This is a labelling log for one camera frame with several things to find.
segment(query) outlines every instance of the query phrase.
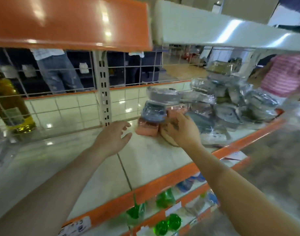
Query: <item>white cloth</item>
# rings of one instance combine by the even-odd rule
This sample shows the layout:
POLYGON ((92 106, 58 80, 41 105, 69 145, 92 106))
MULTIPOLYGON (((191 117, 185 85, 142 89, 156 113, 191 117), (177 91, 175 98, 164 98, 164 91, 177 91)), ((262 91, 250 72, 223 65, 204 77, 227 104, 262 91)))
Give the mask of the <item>white cloth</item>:
POLYGON ((65 52, 61 49, 30 49, 35 60, 45 59, 50 56, 63 55, 65 52))
POLYGON ((287 98, 276 96, 273 93, 269 93, 268 91, 265 91, 265 90, 263 90, 260 87, 258 88, 258 90, 260 90, 261 92, 263 92, 263 93, 265 93, 267 95, 270 95, 272 98, 274 98, 275 100, 277 100, 279 102, 279 106, 282 105, 284 103, 284 101, 287 99, 287 98))

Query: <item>jeans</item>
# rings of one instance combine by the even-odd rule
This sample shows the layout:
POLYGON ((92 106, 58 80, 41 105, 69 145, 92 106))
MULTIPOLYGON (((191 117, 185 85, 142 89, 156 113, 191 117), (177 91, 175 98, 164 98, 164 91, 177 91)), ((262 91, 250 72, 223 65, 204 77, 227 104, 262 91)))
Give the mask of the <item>jeans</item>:
POLYGON ((37 61, 44 81, 53 94, 66 93, 64 84, 76 92, 85 91, 83 85, 66 54, 50 56, 37 61))

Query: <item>orange shelf panel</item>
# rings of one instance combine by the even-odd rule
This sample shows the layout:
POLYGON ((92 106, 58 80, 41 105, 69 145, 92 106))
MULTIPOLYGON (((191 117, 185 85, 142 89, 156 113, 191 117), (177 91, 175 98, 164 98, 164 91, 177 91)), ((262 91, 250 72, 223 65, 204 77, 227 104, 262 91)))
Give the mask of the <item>orange shelf panel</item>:
POLYGON ((135 0, 0 0, 0 47, 151 51, 135 0))
MULTIPOLYGON (((236 165, 234 165, 232 167, 233 170, 240 170, 242 168, 244 168, 245 166, 249 165, 250 163, 250 157, 247 157, 245 159, 243 159, 242 161, 240 161, 239 163, 237 163, 236 165)), ((194 198, 196 198, 197 196, 205 193, 207 190, 209 190, 210 187, 208 184, 203 184, 202 186, 198 187, 197 189, 189 192, 188 194, 184 195, 183 197, 179 198, 176 203, 178 202, 182 202, 182 207, 185 206, 188 202, 192 201, 194 198)), ((134 227, 132 229, 132 236, 136 236, 137 232, 141 229, 141 227, 145 227, 145 226, 149 226, 149 227, 154 227, 159 221, 164 220, 165 217, 165 211, 167 209, 163 209, 159 212, 157 212, 156 214, 152 215, 150 218, 144 220, 140 225, 134 227)))
MULTIPOLYGON (((278 128, 280 128, 282 126, 282 124, 284 122, 285 122, 284 119, 275 119, 271 123, 269 123, 265 128, 259 129, 258 131, 254 132, 242 139, 239 139, 239 140, 231 143, 229 146, 221 148, 221 149, 213 152, 212 154, 214 156, 216 156, 218 159, 228 156, 231 153, 241 150, 242 148, 246 147, 247 145, 258 140, 259 138, 277 130, 278 128)), ((197 168, 195 163, 193 163, 193 162, 189 163, 177 170, 172 171, 169 174, 166 174, 160 178, 157 178, 157 179, 149 182, 148 184, 146 184, 144 186, 141 186, 141 187, 135 189, 134 191, 131 191, 129 193, 126 193, 126 194, 116 198, 116 199, 113 199, 104 205, 101 205, 89 212, 86 212, 85 214, 78 216, 77 218, 73 218, 73 219, 65 222, 65 224, 63 226, 70 224, 74 221, 80 220, 86 216, 89 216, 91 219, 92 227, 95 227, 106 220, 116 217, 120 213, 122 213, 122 212, 128 210, 129 208, 131 208, 132 206, 134 206, 134 201, 133 201, 134 193, 136 194, 137 203, 138 204, 144 203, 146 200, 156 196, 163 190, 166 190, 172 186, 175 186, 178 182, 189 178, 190 176, 197 173, 198 171, 199 171, 199 169, 197 168)), ((159 214, 159 216, 158 216, 159 218, 161 217, 161 215, 165 216, 165 213, 164 212, 162 213, 161 211, 158 214, 159 214)))

